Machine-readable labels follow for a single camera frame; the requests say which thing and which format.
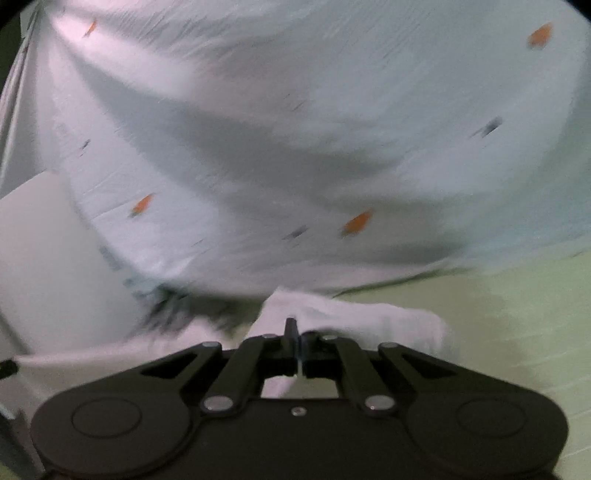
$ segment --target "white bedsheet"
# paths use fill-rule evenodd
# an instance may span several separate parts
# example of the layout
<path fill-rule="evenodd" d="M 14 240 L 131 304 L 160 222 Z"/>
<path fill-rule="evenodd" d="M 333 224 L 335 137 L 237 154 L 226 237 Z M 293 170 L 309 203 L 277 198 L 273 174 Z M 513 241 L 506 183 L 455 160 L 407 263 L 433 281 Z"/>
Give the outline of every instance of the white bedsheet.
<path fill-rule="evenodd" d="M 58 170 L 116 257 L 201 292 L 529 254 L 590 230 L 588 40 L 561 0 L 45 1 L 0 194 Z"/>

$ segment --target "screw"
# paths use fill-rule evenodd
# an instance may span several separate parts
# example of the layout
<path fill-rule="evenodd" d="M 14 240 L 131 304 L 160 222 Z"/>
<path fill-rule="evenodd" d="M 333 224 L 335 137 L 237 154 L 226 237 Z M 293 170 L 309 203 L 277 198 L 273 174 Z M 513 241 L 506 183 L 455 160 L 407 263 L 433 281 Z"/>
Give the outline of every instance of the screw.
<path fill-rule="evenodd" d="M 304 407 L 293 407 L 291 409 L 291 414 L 294 417 L 303 417 L 307 413 L 308 413 L 308 410 L 306 410 L 306 408 L 304 408 Z"/>
<path fill-rule="evenodd" d="M 207 411 L 226 411 L 234 406 L 230 397 L 225 395 L 214 395 L 203 401 L 203 406 Z"/>
<path fill-rule="evenodd" d="M 389 410 L 395 405 L 394 399 L 387 395 L 372 395 L 365 399 L 365 406 L 370 410 Z"/>

